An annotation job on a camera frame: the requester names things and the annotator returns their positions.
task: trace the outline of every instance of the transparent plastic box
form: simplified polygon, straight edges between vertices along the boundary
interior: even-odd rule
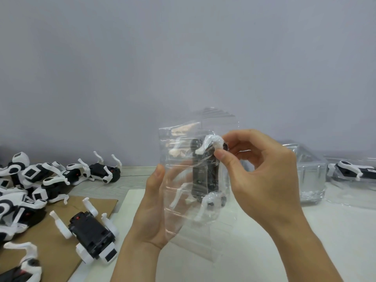
[[[319,152],[310,150],[304,144],[292,140],[279,142],[296,154],[300,201],[320,202],[325,193],[327,160]]]
[[[235,199],[226,168],[205,139],[239,128],[236,117],[217,108],[205,108],[159,129],[164,178],[166,235],[171,242],[209,261],[223,252],[237,218]]]
[[[376,158],[357,156],[328,156],[327,191],[325,199],[332,203],[376,209],[376,180],[344,176],[336,168],[339,161],[361,166],[376,167]]]

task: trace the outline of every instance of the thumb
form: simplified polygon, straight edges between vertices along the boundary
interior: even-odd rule
[[[162,184],[165,168],[163,165],[158,164],[152,175],[146,181],[146,189],[144,197],[152,200],[157,200],[159,196],[159,187]]]
[[[244,170],[239,159],[224,149],[215,150],[214,156],[226,166],[230,179],[235,179],[235,176]]]

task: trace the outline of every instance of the white table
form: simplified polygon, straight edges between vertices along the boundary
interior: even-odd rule
[[[133,221],[144,190],[130,190],[114,218],[122,241]],[[238,221],[226,252],[214,266],[176,245],[161,252],[157,281],[287,281],[282,261],[269,235],[238,207]],[[304,213],[345,281],[376,281],[376,211],[322,201]],[[74,274],[86,282],[110,280],[108,266],[81,266]]]

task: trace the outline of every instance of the right hand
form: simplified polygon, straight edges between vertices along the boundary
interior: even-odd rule
[[[296,156],[257,130],[235,130],[223,136],[229,151],[214,155],[226,166],[232,191],[240,207],[267,232],[305,221],[300,206]],[[247,172],[240,159],[255,171]]]

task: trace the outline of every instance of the table surface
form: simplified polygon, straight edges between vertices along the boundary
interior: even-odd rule
[[[113,198],[115,195],[116,199],[125,197],[124,193],[126,194],[124,203],[119,204],[118,213],[111,218],[120,231],[118,242],[122,242],[127,234],[143,197],[146,178],[154,170],[153,167],[138,169],[136,174],[140,175],[121,178],[122,183],[116,184],[112,194],[109,191],[111,185],[98,184],[92,190],[88,184],[81,190],[75,190],[77,187],[73,189],[75,192],[83,192],[79,195],[103,194],[106,198]],[[156,280],[287,281],[282,261],[269,235],[238,205],[236,208],[237,223],[223,256],[216,264],[169,243],[160,254]],[[303,210],[344,281],[375,281],[376,211],[333,204],[325,200],[315,206],[303,207]],[[99,262],[92,265],[82,264],[69,282],[109,281],[115,263],[116,261],[110,265]]]

